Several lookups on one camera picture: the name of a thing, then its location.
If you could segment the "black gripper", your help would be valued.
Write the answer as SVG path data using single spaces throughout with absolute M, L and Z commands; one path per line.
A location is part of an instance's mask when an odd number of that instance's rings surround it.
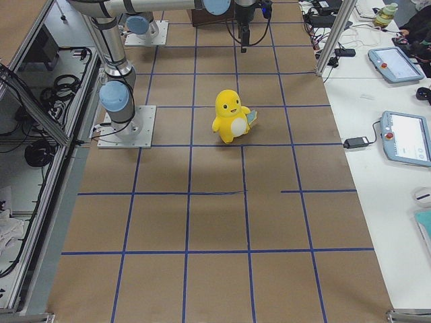
M 249 23 L 253 21 L 255 10 L 260 9 L 263 17 L 270 20 L 272 16 L 272 4 L 270 0 L 235 0 L 234 17 L 240 30 L 240 52 L 246 53 L 250 46 Z

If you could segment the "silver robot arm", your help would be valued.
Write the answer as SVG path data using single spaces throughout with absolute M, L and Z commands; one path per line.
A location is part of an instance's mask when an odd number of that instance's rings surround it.
M 150 11 L 128 15 L 126 25 L 131 33 L 140 38 L 155 38 L 159 34 L 159 27 Z
M 145 147 L 152 142 L 156 115 L 155 106 L 136 106 L 133 86 L 136 72 L 127 59 L 118 27 L 118 15 L 129 16 L 129 31 L 150 39 L 159 36 L 153 12 L 159 10 L 206 9 L 212 15 L 222 15 L 234 7 L 242 52 L 249 42 L 249 23 L 257 8 L 271 19 L 270 1 L 72 1 L 72 6 L 86 20 L 88 30 L 98 49 L 108 81 L 102 85 L 99 100 L 110 121 L 111 132 L 105 136 L 111 145 Z

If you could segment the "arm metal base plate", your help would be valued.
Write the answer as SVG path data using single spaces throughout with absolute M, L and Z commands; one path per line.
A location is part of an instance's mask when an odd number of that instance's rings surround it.
M 124 125 L 111 123 L 111 119 L 106 112 L 104 123 L 109 123 L 107 127 L 102 127 L 98 135 L 98 148 L 101 149 L 149 149 L 152 146 L 152 135 L 154 133 L 154 123 L 156 118 L 156 106 L 136 106 L 135 116 L 125 127 Z
M 128 28 L 125 38 L 127 47 L 164 46 L 168 33 L 168 21 L 153 20 L 148 22 L 143 17 L 129 17 L 126 21 Z

